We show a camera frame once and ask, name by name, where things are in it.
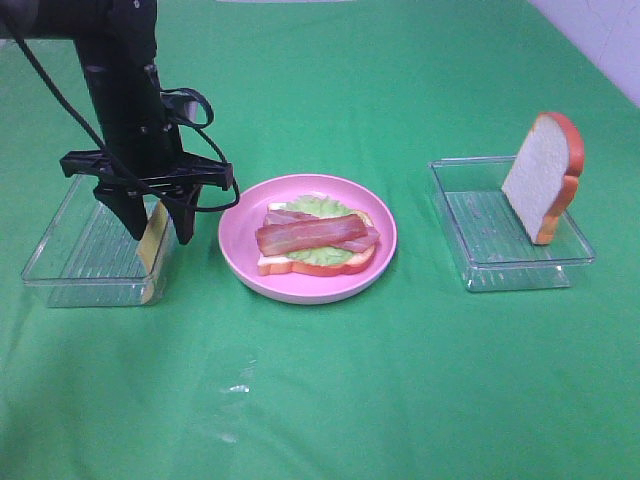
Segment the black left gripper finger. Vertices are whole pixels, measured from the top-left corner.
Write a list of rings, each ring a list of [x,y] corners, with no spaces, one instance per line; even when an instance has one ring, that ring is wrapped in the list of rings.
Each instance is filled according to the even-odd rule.
[[[142,195],[109,184],[98,184],[93,194],[121,221],[134,240],[142,239],[148,222]]]
[[[200,187],[163,187],[160,189],[165,199],[162,201],[167,209],[177,239],[181,245],[188,244],[194,235],[195,211],[198,206]]]

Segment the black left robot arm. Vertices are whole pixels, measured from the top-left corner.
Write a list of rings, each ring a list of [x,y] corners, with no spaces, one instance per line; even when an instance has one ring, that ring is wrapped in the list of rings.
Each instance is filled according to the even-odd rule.
[[[167,209],[180,244],[194,235],[201,189],[239,190],[224,154],[211,160],[182,146],[180,127],[204,137],[214,120],[208,100],[191,88],[162,88],[156,57],[154,1],[4,1],[1,36],[12,39],[60,105],[96,144],[60,160],[65,176],[97,178],[94,197],[139,240],[149,223],[144,198]],[[70,105],[27,45],[29,39],[73,42],[100,128]]]

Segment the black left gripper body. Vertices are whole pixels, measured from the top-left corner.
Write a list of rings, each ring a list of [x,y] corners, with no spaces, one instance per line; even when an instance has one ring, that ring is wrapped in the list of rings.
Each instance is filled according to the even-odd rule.
[[[235,187],[233,166],[203,129],[214,120],[208,100],[198,92],[162,92],[165,117],[160,122],[130,120],[115,126],[116,141],[107,144],[87,121],[61,97],[59,103],[89,134],[98,148],[71,151],[60,160],[63,174],[91,175],[107,184],[140,193],[168,195],[180,187],[214,185]],[[216,160],[183,150],[181,126],[196,131],[216,152]]]

